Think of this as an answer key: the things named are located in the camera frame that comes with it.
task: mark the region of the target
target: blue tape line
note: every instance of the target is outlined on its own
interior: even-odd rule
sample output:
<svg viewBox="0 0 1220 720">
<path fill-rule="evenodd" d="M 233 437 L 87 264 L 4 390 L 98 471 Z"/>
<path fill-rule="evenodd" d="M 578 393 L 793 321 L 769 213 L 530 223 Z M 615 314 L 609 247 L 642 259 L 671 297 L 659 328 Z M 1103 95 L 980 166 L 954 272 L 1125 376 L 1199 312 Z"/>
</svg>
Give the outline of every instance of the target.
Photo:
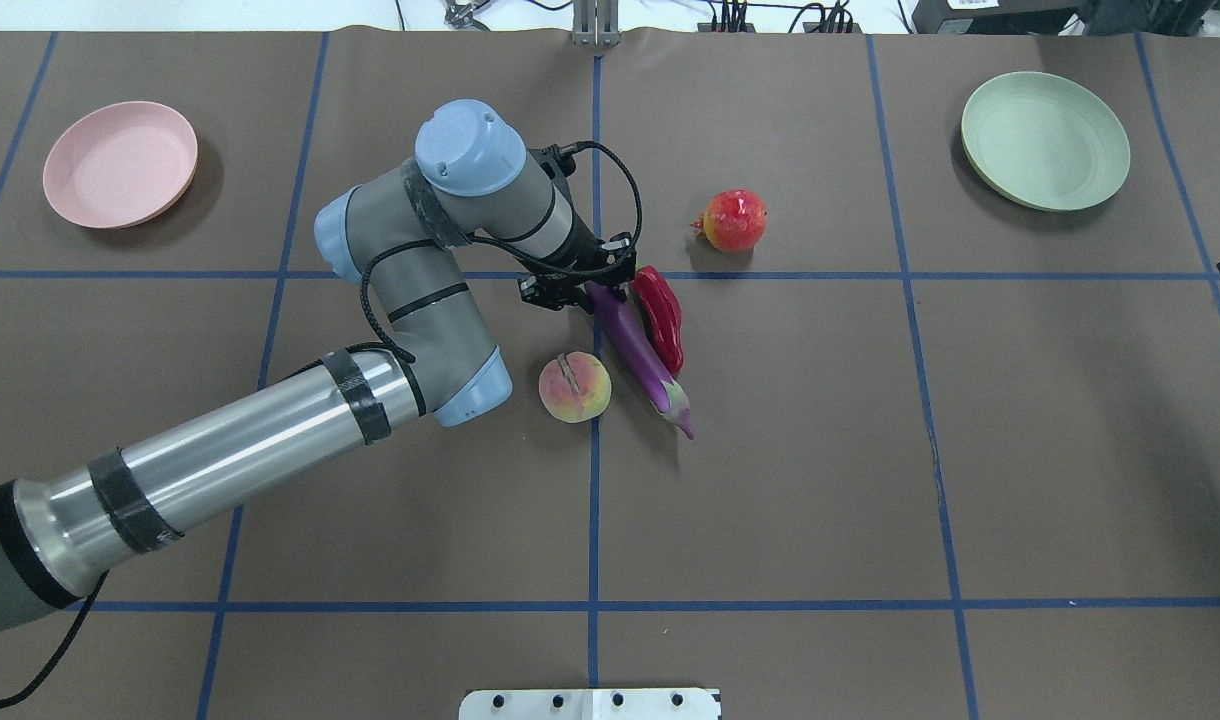
<svg viewBox="0 0 1220 720">
<path fill-rule="evenodd" d="M 910 272 L 915 281 L 1208 281 L 1209 273 L 936 273 Z"/>
<path fill-rule="evenodd" d="M 216 602 L 100 600 L 94 613 L 212 613 Z M 79 610 L 79 603 L 67 611 Z M 587 613 L 587 600 L 278 600 L 229 602 L 226 614 L 492 614 Z M 975 600 L 598 600 L 599 613 L 924 613 L 952 610 L 1203 610 L 1220 609 L 1220 597 L 1036 597 Z"/>
<path fill-rule="evenodd" d="M 196 702 L 196 720 L 206 720 L 209 714 L 209 698 L 214 691 L 214 670 L 218 666 L 218 648 L 223 638 L 223 620 L 226 619 L 224 605 L 227 605 L 227 593 L 232 586 L 232 565 L 235 564 L 235 542 L 242 533 L 242 515 L 244 506 L 232 510 L 232 521 L 227 530 L 227 550 L 223 553 L 223 572 L 220 575 L 218 599 L 214 603 L 214 624 L 211 625 L 211 642 L 206 649 L 206 672 L 203 675 L 203 692 Z"/>
<path fill-rule="evenodd" d="M 1220 607 L 1220 597 L 1050 597 L 1013 600 L 961 600 L 965 610 L 1196 609 Z"/>
<path fill-rule="evenodd" d="M 2 190 L 6 190 L 6 178 L 10 177 L 10 167 L 15 165 L 15 153 L 20 150 L 20 142 L 24 138 L 24 128 L 28 127 L 28 118 L 33 115 L 33 106 L 37 104 L 37 94 L 41 90 L 41 83 L 46 79 L 49 59 L 54 55 L 54 44 L 59 40 L 59 33 L 52 32 L 46 44 L 46 54 L 41 55 L 41 63 L 38 65 L 37 77 L 33 78 L 33 87 L 28 90 L 28 101 L 24 103 L 24 111 L 20 115 L 20 123 L 15 126 L 15 137 L 10 138 L 10 149 L 6 150 L 6 159 L 1 162 L 0 172 L 0 200 Z"/>
<path fill-rule="evenodd" d="M 601 55 L 592 59 L 592 140 L 601 142 Z M 601 237 L 601 151 L 592 151 L 592 234 Z"/>
<path fill-rule="evenodd" d="M 883 272 L 808 272 L 808 270 L 703 270 L 703 272 L 678 272 L 661 270 L 670 281 L 897 281 L 902 273 Z"/>
<path fill-rule="evenodd" d="M 76 613 L 81 603 L 74 602 L 63 610 Z M 90 613 L 212 613 L 212 602 L 194 600 L 99 600 L 90 607 Z"/>
<path fill-rule="evenodd" d="M 899 272 L 903 275 L 903 301 L 906 305 L 908 331 L 913 337 L 913 360 L 917 366 L 917 386 L 921 388 L 921 414 L 930 437 L 931 456 L 935 459 L 935 488 L 939 493 L 939 536 L 943 538 L 943 555 L 948 566 L 948 589 L 955 603 L 961 602 L 961 580 L 956 575 L 956 550 L 952 542 L 952 520 L 948 514 L 948 492 L 943 483 L 943 463 L 939 459 L 939 437 L 935 432 L 935 408 L 930 404 L 930 382 L 926 378 L 925 354 L 921 348 L 921 327 L 917 322 L 916 297 L 913 295 L 913 275 L 908 266 L 908 249 L 903 237 L 903 217 L 899 214 L 899 193 L 894 187 L 894 164 L 891 159 L 891 138 L 884 126 L 884 103 L 881 101 L 881 81 L 876 65 L 876 46 L 871 35 L 867 43 L 867 65 L 872 79 L 872 103 L 876 126 L 881 139 L 881 162 L 884 165 L 884 189 L 891 201 L 891 220 L 894 226 L 894 243 L 899 253 Z M 970 660 L 970 638 L 966 635 L 966 615 L 958 605 L 953 610 L 956 621 L 956 652 L 961 657 L 961 676 L 965 683 L 966 708 L 970 720 L 978 720 L 978 700 L 975 693 L 975 672 Z"/>
<path fill-rule="evenodd" d="M 229 613 L 322 613 L 322 614 L 467 614 L 467 613 L 587 613 L 582 600 L 503 602 L 231 602 Z"/>
<path fill-rule="evenodd" d="M 953 600 L 601 600 L 605 613 L 855 613 L 953 610 Z"/>
<path fill-rule="evenodd" d="M 1196 222 L 1196 210 L 1192 210 L 1191 196 L 1187 195 L 1187 183 L 1183 182 L 1183 173 L 1179 170 L 1179 160 L 1174 157 L 1174 149 L 1171 142 L 1169 140 L 1169 133 L 1166 132 L 1166 118 L 1161 116 L 1161 105 L 1157 99 L 1157 87 L 1153 85 L 1153 70 L 1148 65 L 1148 50 L 1144 48 L 1144 37 L 1139 33 L 1135 33 L 1135 50 L 1139 51 L 1139 67 L 1144 72 L 1144 87 L 1148 87 L 1148 100 L 1153 104 L 1153 117 L 1157 120 L 1157 132 L 1160 133 L 1161 146 L 1166 149 L 1166 160 L 1171 165 L 1171 173 L 1174 176 L 1174 184 L 1179 188 L 1180 200 L 1183 203 L 1183 214 L 1187 215 L 1187 225 L 1192 229 L 1192 238 L 1196 240 L 1196 250 L 1200 255 L 1200 266 L 1205 268 L 1209 273 L 1210 295 L 1214 295 L 1214 306 L 1219 312 L 1220 322 L 1220 290 L 1219 290 L 1219 278 L 1214 275 L 1214 267 L 1210 264 L 1210 254 L 1205 249 L 1205 238 L 1200 236 L 1200 225 Z"/>
<path fill-rule="evenodd" d="M 272 345 L 276 340 L 277 323 L 281 320 L 281 299 L 285 293 L 285 276 L 290 268 L 290 250 L 294 247 L 295 218 L 299 215 L 299 196 L 303 194 L 303 177 L 307 172 L 307 153 L 312 149 L 312 127 L 317 117 L 317 101 L 321 96 L 321 78 L 326 71 L 326 51 L 329 48 L 329 33 L 321 33 L 321 45 L 317 49 L 317 72 L 312 78 L 312 95 L 307 100 L 307 120 L 303 127 L 303 143 L 299 146 L 299 167 L 295 170 L 294 190 L 290 194 L 290 212 L 285 218 L 285 238 L 281 243 L 281 265 L 277 268 L 277 287 L 272 293 L 272 310 L 268 312 L 268 332 L 264 337 L 264 356 L 259 364 L 257 387 L 262 389 L 268 383 L 268 365 L 272 360 Z M 214 626 L 211 644 L 206 654 L 206 674 L 203 676 L 203 693 L 196 704 L 196 720 L 206 720 L 209 698 L 214 688 L 214 670 L 218 666 L 218 650 L 223 638 L 223 617 L 227 613 L 227 597 L 232 585 L 232 569 L 235 565 L 235 547 L 242 536 L 242 516 L 244 506 L 232 510 L 232 525 L 227 533 L 227 552 L 223 556 L 223 574 L 220 580 L 218 600 L 214 608 Z"/>
<path fill-rule="evenodd" d="M 601 142 L 601 55 L 592 59 L 592 140 Z M 601 151 L 592 153 L 592 234 L 601 237 Z M 592 354 L 601 356 L 601 326 L 592 320 Z M 601 600 L 601 419 L 592 420 L 588 460 L 588 687 L 600 679 Z"/>
<path fill-rule="evenodd" d="M 0 270 L 1 279 L 271 281 L 276 270 Z"/>
<path fill-rule="evenodd" d="M 329 270 L 287 270 L 285 278 L 292 281 L 336 281 L 339 275 Z"/>
</svg>

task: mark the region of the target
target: toy fruit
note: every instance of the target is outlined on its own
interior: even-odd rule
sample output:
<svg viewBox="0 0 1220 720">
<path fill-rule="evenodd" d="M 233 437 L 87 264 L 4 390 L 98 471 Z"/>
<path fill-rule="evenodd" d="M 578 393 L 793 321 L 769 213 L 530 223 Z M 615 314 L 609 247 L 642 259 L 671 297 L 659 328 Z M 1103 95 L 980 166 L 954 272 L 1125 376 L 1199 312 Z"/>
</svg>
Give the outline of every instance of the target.
<svg viewBox="0 0 1220 720">
<path fill-rule="evenodd" d="M 665 369 L 677 377 L 686 364 L 686 354 L 682 351 L 682 304 L 677 301 L 677 295 L 664 275 L 651 265 L 637 270 L 632 278 L 632 290 L 637 293 L 637 306 L 640 308 L 642 322 L 650 336 L 650 345 L 655 347 Z"/>
<path fill-rule="evenodd" d="M 610 373 L 587 351 L 564 351 L 538 373 L 538 398 L 555 419 L 582 423 L 610 405 Z"/>
<path fill-rule="evenodd" d="M 633 319 L 632 310 L 628 310 L 628 304 L 622 297 L 616 297 L 595 282 L 584 283 L 583 288 L 588 299 L 592 299 L 592 315 L 601 323 L 610 345 L 619 350 L 637 382 L 645 388 L 650 404 L 661 419 L 677 425 L 686 437 L 694 439 L 689 397 L 669 369 L 665 369 L 655 348 L 647 340 L 647 333 L 642 332 L 640 323 Z"/>
<path fill-rule="evenodd" d="M 691 227 L 721 253 L 743 251 L 756 245 L 766 232 L 766 204 L 752 190 L 720 192 Z"/>
</svg>

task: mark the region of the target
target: electrical cable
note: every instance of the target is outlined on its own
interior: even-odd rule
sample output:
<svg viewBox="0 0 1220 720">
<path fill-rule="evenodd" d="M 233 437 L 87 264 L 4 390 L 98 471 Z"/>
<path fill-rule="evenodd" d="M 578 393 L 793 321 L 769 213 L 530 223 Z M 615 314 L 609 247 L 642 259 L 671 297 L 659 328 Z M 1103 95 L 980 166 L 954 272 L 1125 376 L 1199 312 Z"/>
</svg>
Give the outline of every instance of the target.
<svg viewBox="0 0 1220 720">
<path fill-rule="evenodd" d="M 831 9 L 828 18 L 824 21 L 824 26 L 815 28 L 815 31 L 839 33 L 839 35 L 854 32 L 854 15 L 849 12 L 848 6 L 849 0 L 838 0 Z"/>
<path fill-rule="evenodd" d="M 617 165 L 619 170 L 622 170 L 623 178 L 628 181 L 628 188 L 632 188 L 632 201 L 637 211 L 637 225 L 634 225 L 632 233 L 628 234 L 628 245 L 623 247 L 623 249 L 619 251 L 619 259 L 615 259 L 612 264 L 606 264 L 604 268 L 595 270 L 559 268 L 556 265 L 545 264 L 545 261 L 531 255 L 528 251 L 518 250 L 516 247 L 511 247 L 510 243 L 495 240 L 495 238 L 468 234 L 468 240 L 481 243 L 481 245 L 497 247 L 497 249 L 508 253 L 512 257 L 522 261 L 522 264 L 527 264 L 532 268 L 538 268 L 543 273 L 550 275 L 550 277 L 554 278 L 587 278 L 595 281 L 603 275 L 611 273 L 614 270 L 619 268 L 619 266 L 626 264 L 628 257 L 633 256 L 632 250 L 637 247 L 637 242 L 640 238 L 640 227 L 643 222 L 640 188 L 637 185 L 637 178 L 632 177 L 632 172 L 628 171 L 628 165 L 625 165 L 623 160 L 619 159 L 619 155 L 615 155 L 609 146 L 601 145 L 600 142 L 576 142 L 573 145 L 561 146 L 559 151 L 561 155 L 567 156 L 578 155 L 584 150 L 593 149 L 604 154 L 610 159 L 611 164 Z M 371 300 L 368 299 L 368 283 L 371 282 L 371 275 L 373 273 L 376 266 L 382 264 L 383 260 L 389 259 L 392 255 L 396 255 L 398 253 L 406 250 L 407 245 L 409 243 L 401 243 L 401 245 L 398 247 L 389 247 L 389 249 L 381 251 L 375 257 L 371 257 L 371 261 L 366 264 L 366 268 L 362 270 L 362 282 L 360 282 L 360 301 L 362 301 L 362 312 L 366 315 L 366 322 L 368 323 L 368 327 L 371 327 L 371 331 L 375 332 L 375 337 L 379 340 L 378 347 L 373 347 L 371 343 L 364 343 L 364 348 L 366 348 L 366 350 L 377 350 L 377 348 L 383 348 L 383 350 L 390 351 L 392 355 L 395 355 L 403 362 L 414 364 L 414 355 L 410 354 L 409 350 L 405 350 L 405 348 L 396 345 L 396 342 L 392 339 L 390 334 L 387 334 L 387 332 L 383 331 L 383 325 L 378 322 L 373 306 L 371 305 Z M 316 365 L 316 362 L 309 364 L 303 370 L 312 369 L 314 365 Z"/>
<path fill-rule="evenodd" d="M 903 23 L 903 29 L 908 31 L 908 35 L 916 35 L 917 32 L 908 23 L 908 12 L 903 9 L 903 0 L 894 1 L 899 5 L 899 22 Z"/>
<path fill-rule="evenodd" d="M 72 625 L 67 628 L 67 635 L 63 635 L 63 641 L 59 643 L 59 648 L 54 650 L 51 659 L 46 661 L 46 665 L 41 666 L 40 672 L 37 674 L 33 682 L 27 683 L 20 692 L 10 697 L 1 698 L 0 710 L 6 707 L 16 707 L 21 702 L 28 700 L 30 694 L 37 692 L 37 688 L 41 687 L 41 683 L 46 682 L 49 674 L 51 674 L 54 668 L 59 665 L 60 660 L 63 660 L 63 653 L 67 652 L 72 641 L 76 639 L 76 633 L 79 632 L 81 625 L 85 622 L 85 615 L 90 614 L 90 607 L 94 607 L 94 598 L 99 597 L 99 591 L 102 589 L 102 581 L 106 578 L 109 578 L 109 574 L 107 570 L 104 570 L 102 575 L 99 575 L 99 581 L 94 583 L 94 591 L 85 597 L 85 602 L 81 603 L 81 610 L 76 614 L 76 620 L 72 620 Z"/>
<path fill-rule="evenodd" d="M 824 7 L 824 5 L 821 2 L 809 2 L 806 5 L 803 5 L 802 9 L 797 10 L 797 16 L 794 18 L 792 18 L 792 24 L 788 26 L 788 33 L 789 34 L 794 29 L 797 29 L 797 22 L 798 22 L 798 20 L 802 20 L 802 15 L 805 15 L 806 10 L 810 10 L 810 9 L 819 10 L 819 23 L 820 23 L 820 26 L 824 24 L 824 13 L 826 12 L 826 9 Z"/>
<path fill-rule="evenodd" d="M 628 188 L 632 188 L 632 201 L 637 212 L 637 225 L 634 225 L 632 233 L 630 233 L 628 236 L 628 245 L 623 248 L 623 250 L 619 254 L 619 259 L 616 259 L 614 264 L 608 264 L 606 266 L 604 266 L 604 268 L 597 268 L 597 270 L 559 268 L 556 265 L 545 264 L 545 261 L 539 260 L 538 257 L 531 255 L 528 251 L 515 249 L 515 247 L 511 247 L 510 243 L 506 242 L 499 242 L 494 240 L 494 238 L 481 237 L 477 234 L 468 236 L 468 239 L 472 242 L 478 242 L 481 243 L 481 245 L 497 247 L 497 249 L 500 249 L 511 255 L 512 257 L 523 261 L 523 264 L 534 266 L 534 268 L 539 268 L 542 270 L 542 272 L 545 272 L 548 275 L 555 275 L 555 277 L 559 278 L 570 277 L 570 278 L 587 278 L 595 281 L 597 278 L 600 278 L 603 275 L 614 272 L 614 270 L 619 268 L 620 265 L 623 265 L 625 261 L 628 261 L 630 255 L 632 255 L 632 251 L 630 250 L 637 247 L 637 242 L 640 238 L 640 226 L 642 226 L 640 188 L 637 187 L 637 178 L 632 177 L 632 173 L 628 171 L 628 165 L 625 165 L 623 160 L 619 159 L 619 155 L 615 155 L 614 151 L 609 149 L 609 146 L 601 145 L 600 142 L 595 140 L 576 142 L 572 146 L 564 146 L 562 149 L 560 149 L 560 151 L 562 155 L 564 154 L 577 155 L 584 150 L 593 150 L 593 149 L 601 151 L 601 155 L 609 157 L 611 164 L 619 166 L 620 172 L 623 173 L 623 178 L 628 181 Z"/>
</svg>

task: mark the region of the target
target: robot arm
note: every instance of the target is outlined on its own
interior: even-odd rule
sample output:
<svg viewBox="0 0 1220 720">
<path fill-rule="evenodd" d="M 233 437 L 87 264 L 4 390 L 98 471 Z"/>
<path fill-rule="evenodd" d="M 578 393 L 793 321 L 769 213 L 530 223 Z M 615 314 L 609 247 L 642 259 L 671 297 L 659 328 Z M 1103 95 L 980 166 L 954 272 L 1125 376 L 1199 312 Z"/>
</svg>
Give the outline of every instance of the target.
<svg viewBox="0 0 1220 720">
<path fill-rule="evenodd" d="M 395 328 L 381 333 L 386 350 L 333 351 L 61 478 L 1 484 L 0 630 L 71 605 L 113 565 L 399 425 L 432 414 L 451 427 L 506 400 L 499 347 L 447 250 L 486 229 L 532 260 L 523 299 L 554 309 L 587 309 L 580 286 L 593 270 L 614 270 L 597 282 L 627 281 L 633 247 L 598 240 L 570 205 L 570 154 L 528 151 L 483 103 L 438 109 L 414 159 L 317 217 L 322 256 L 342 278 L 371 284 Z M 554 266 L 575 277 L 545 272 Z"/>
</svg>

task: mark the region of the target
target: black device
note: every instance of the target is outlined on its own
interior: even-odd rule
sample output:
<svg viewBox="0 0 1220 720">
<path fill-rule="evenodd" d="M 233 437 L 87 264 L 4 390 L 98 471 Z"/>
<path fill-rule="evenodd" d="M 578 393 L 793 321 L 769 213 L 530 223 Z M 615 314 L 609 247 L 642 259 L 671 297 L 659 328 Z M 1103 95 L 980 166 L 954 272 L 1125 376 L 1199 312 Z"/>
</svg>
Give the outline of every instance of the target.
<svg viewBox="0 0 1220 720">
<path fill-rule="evenodd" d="M 1214 5 L 1215 0 L 1085 0 L 1077 13 L 1086 22 L 1086 35 L 1153 32 L 1193 37 Z"/>
<path fill-rule="evenodd" d="M 913 27 L 925 35 L 1058 35 L 1078 0 L 921 0 Z"/>
</svg>

